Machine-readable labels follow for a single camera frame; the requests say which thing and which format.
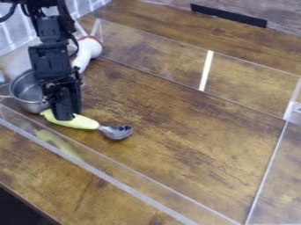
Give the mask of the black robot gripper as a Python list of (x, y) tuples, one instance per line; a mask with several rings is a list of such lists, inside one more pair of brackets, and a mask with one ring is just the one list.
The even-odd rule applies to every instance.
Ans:
[[(29, 61), (35, 79), (41, 83), (60, 82), (67, 79), (81, 81), (79, 68), (72, 66), (68, 53), (68, 40), (45, 42), (28, 47)], [(52, 93), (49, 106), (57, 120), (72, 120), (72, 113), (81, 112), (81, 89), (77, 83)]]

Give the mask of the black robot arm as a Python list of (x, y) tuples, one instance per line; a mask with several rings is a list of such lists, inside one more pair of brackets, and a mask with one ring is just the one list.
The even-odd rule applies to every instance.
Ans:
[(64, 0), (17, 0), (41, 41), (28, 47), (33, 77), (41, 86), (43, 99), (57, 120), (71, 120), (81, 111), (81, 76), (71, 64), (77, 54), (68, 53), (69, 41), (79, 46), (76, 31)]

